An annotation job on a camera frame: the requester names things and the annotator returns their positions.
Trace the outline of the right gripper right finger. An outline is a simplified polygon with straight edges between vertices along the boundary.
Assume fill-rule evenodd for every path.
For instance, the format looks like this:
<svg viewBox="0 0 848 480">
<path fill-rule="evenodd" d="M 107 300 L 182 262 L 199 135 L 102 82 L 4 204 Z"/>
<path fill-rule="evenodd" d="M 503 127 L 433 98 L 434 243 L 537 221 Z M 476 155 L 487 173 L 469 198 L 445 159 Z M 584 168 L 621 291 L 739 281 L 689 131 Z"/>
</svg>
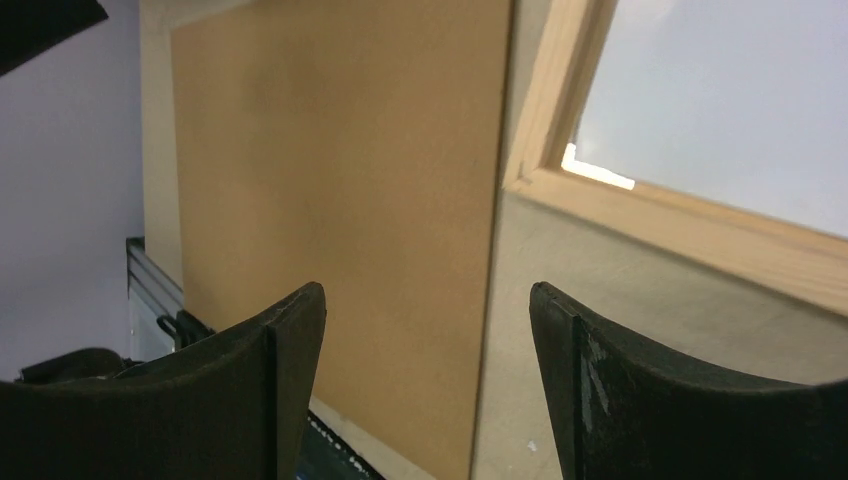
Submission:
<svg viewBox="0 0 848 480">
<path fill-rule="evenodd" d="M 547 282 L 529 316 L 567 479 L 843 479 L 847 384 L 721 367 L 611 321 Z"/>
</svg>

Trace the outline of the brown backing board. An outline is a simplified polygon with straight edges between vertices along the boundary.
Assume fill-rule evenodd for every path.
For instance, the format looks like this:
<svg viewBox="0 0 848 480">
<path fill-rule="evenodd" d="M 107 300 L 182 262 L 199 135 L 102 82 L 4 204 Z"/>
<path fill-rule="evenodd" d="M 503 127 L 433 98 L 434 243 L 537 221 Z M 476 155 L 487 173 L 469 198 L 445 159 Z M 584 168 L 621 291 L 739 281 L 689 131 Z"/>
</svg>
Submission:
<svg viewBox="0 0 848 480">
<path fill-rule="evenodd" d="M 508 1 L 254 1 L 171 34 L 183 291 L 223 329 L 306 282 L 314 393 L 470 475 Z"/>
</svg>

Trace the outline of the printed photo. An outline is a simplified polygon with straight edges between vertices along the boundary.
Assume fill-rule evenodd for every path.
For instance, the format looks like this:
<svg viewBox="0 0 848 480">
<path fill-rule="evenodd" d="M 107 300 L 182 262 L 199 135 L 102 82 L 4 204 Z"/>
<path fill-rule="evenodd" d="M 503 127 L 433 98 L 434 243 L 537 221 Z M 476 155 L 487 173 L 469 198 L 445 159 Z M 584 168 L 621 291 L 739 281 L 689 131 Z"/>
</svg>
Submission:
<svg viewBox="0 0 848 480">
<path fill-rule="evenodd" d="M 621 1 L 568 159 L 847 233 L 847 5 Z"/>
</svg>

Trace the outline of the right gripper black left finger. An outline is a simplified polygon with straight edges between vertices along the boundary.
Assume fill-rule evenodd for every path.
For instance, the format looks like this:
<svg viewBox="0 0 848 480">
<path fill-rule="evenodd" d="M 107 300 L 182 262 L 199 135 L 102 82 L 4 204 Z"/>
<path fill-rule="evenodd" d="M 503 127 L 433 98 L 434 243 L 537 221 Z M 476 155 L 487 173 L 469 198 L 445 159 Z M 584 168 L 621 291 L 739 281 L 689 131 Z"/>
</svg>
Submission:
<svg viewBox="0 0 848 480">
<path fill-rule="evenodd" d="M 5 479 L 292 479 L 326 320 L 310 282 L 109 378 L 1 386 Z"/>
</svg>

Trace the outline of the wooden picture frame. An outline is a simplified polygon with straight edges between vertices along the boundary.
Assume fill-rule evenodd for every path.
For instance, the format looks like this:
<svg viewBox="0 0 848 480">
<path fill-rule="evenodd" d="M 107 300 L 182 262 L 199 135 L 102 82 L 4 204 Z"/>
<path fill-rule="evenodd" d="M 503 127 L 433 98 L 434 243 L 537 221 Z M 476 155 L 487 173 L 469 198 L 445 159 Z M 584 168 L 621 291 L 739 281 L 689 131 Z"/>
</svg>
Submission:
<svg viewBox="0 0 848 480">
<path fill-rule="evenodd" d="M 560 161 L 600 59 L 616 4 L 553 1 L 505 163 L 505 191 L 839 314 L 847 242 L 669 189 L 626 190 Z"/>
</svg>

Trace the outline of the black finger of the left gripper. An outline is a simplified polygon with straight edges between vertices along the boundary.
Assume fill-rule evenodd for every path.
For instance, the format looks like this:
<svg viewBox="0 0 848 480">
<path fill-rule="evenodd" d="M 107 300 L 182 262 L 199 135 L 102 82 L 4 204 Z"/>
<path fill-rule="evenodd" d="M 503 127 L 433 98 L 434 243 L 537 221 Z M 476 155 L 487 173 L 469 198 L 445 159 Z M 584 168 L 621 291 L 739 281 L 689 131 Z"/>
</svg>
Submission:
<svg viewBox="0 0 848 480">
<path fill-rule="evenodd" d="M 3 0 L 1 75 L 108 18 L 96 0 Z"/>
</svg>

